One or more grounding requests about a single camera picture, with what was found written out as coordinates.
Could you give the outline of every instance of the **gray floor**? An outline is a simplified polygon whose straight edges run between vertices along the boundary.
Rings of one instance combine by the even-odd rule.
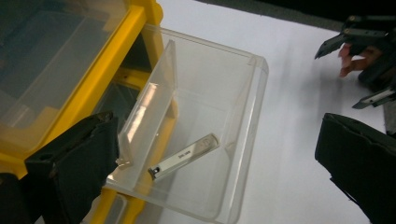
[[[332,21],[304,14],[300,11],[278,7],[255,0],[197,0],[212,5],[230,7],[246,12],[269,16],[285,21],[295,21],[306,25],[311,25],[323,29],[339,32],[343,23]],[[396,112],[396,101],[387,102],[384,105],[385,128],[387,133],[396,133],[396,118],[393,114]]]

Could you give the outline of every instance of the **plastic container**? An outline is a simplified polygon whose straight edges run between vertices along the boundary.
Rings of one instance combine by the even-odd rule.
[[[37,148],[127,9],[122,0],[26,4],[35,5],[2,5],[12,8],[0,39],[0,145],[7,154]]]
[[[107,186],[208,222],[239,216],[268,66],[263,57],[146,26],[165,51],[120,132],[131,164]],[[153,181],[149,167],[213,133],[219,148]]]

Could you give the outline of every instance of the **human hand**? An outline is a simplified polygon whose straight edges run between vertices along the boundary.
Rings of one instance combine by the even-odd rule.
[[[346,77],[352,71],[364,70],[382,55],[381,50],[369,46],[360,54],[360,59],[353,60],[354,56],[349,55],[350,48],[350,44],[344,44],[338,52],[338,57],[341,58],[340,77]]]

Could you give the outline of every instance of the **white tabletop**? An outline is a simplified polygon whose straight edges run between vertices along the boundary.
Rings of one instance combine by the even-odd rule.
[[[382,106],[351,108],[370,92],[338,77],[337,52],[314,59],[334,31],[193,0],[159,0],[162,27],[264,57],[269,79],[238,223],[369,223],[314,158],[323,115],[385,131]],[[204,223],[163,209],[158,223]]]

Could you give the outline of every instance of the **table surface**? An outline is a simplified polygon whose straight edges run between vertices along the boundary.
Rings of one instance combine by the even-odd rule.
[[[193,0],[157,2],[163,8],[161,27],[245,50],[268,62],[269,78],[237,223],[370,223],[314,158],[327,112],[385,131],[382,106],[352,108],[370,93],[358,82],[358,73],[338,77],[337,52],[314,59],[323,41],[338,34]],[[158,223],[204,223],[168,209],[147,208],[146,217],[137,222],[147,223],[148,214],[160,211]]]

